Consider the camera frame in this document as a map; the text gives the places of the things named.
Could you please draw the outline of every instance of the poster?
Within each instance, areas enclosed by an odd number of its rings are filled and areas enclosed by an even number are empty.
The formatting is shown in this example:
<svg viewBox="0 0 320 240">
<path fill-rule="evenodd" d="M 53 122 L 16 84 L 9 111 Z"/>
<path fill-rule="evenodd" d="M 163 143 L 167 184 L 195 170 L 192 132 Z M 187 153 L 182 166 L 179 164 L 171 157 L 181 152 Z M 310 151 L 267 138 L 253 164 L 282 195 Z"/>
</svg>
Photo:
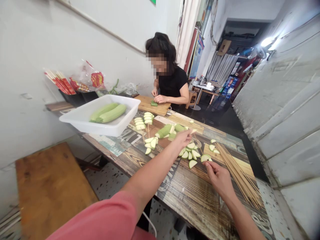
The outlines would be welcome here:
<svg viewBox="0 0 320 240">
<path fill-rule="evenodd" d="M 203 41 L 202 41 L 201 35 L 199 33 L 198 34 L 198 40 L 197 40 L 197 43 L 196 43 L 196 47 L 194 49 L 194 54 L 193 54 L 193 59 L 192 59 L 192 63 L 191 63 L 189 79 L 196 78 L 203 49 L 204 49 L 204 45 L 203 45 Z"/>
</svg>

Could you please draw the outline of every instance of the dark hair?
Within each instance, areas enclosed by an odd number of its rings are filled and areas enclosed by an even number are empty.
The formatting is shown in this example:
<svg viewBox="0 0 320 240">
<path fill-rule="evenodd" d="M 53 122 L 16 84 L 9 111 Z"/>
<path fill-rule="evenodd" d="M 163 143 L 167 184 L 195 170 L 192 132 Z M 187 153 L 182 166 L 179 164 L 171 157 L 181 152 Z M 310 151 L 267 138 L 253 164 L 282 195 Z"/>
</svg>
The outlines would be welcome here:
<svg viewBox="0 0 320 240">
<path fill-rule="evenodd" d="M 176 63 L 176 48 L 170 42 L 167 34 L 156 32 L 153 38 L 146 41 L 147 57 L 159 57 L 163 55 L 168 62 L 169 74 L 174 73 L 178 66 Z"/>
</svg>

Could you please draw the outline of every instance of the pink sleeve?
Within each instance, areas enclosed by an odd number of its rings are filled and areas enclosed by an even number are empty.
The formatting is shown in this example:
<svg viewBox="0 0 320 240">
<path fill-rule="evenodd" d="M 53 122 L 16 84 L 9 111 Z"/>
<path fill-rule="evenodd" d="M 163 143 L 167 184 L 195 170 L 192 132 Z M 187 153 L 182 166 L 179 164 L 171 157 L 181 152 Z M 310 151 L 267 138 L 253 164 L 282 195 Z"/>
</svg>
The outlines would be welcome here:
<svg viewBox="0 0 320 240">
<path fill-rule="evenodd" d="M 56 230 L 48 240 L 84 239 L 142 239 L 143 234 L 152 235 L 137 228 L 136 201 L 125 191 L 116 193 L 111 199 L 87 207 L 66 224 Z"/>
</svg>

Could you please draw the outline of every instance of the plastic bag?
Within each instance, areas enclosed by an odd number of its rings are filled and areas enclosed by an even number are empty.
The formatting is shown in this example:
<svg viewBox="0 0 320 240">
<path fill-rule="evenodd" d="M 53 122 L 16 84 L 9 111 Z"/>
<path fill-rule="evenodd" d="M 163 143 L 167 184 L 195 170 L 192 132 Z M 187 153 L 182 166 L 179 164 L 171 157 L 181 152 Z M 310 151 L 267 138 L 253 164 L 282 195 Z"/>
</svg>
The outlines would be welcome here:
<svg viewBox="0 0 320 240">
<path fill-rule="evenodd" d="M 100 86 L 103 86 L 104 74 L 93 68 L 93 66 L 82 59 L 82 65 L 79 72 L 72 75 L 70 84 L 78 92 L 93 92 Z"/>
<path fill-rule="evenodd" d="M 121 84 L 119 79 L 117 79 L 117 82 L 110 83 L 106 82 L 103 85 L 100 85 L 96 89 L 96 93 L 98 94 L 99 97 L 102 97 L 106 94 L 114 94 L 114 95 L 134 95 L 137 94 L 137 86 L 134 83 L 126 83 L 126 84 Z"/>
</svg>

